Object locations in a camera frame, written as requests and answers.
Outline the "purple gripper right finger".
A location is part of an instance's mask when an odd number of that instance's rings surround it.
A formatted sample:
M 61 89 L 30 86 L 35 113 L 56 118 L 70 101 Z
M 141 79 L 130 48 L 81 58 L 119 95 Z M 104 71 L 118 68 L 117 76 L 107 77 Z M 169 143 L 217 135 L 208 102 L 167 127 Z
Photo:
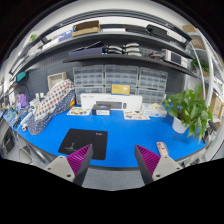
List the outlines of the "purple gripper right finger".
M 134 154 L 145 185 L 182 169 L 168 155 L 159 156 L 140 145 L 135 145 Z

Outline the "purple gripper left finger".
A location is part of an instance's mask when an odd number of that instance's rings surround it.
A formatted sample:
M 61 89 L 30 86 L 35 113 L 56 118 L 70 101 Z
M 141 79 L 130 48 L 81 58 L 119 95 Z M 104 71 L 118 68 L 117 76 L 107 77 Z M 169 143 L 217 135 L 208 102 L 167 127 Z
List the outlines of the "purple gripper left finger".
M 45 170 L 81 186 L 93 156 L 93 146 L 91 144 L 78 149 L 67 157 L 56 157 Z

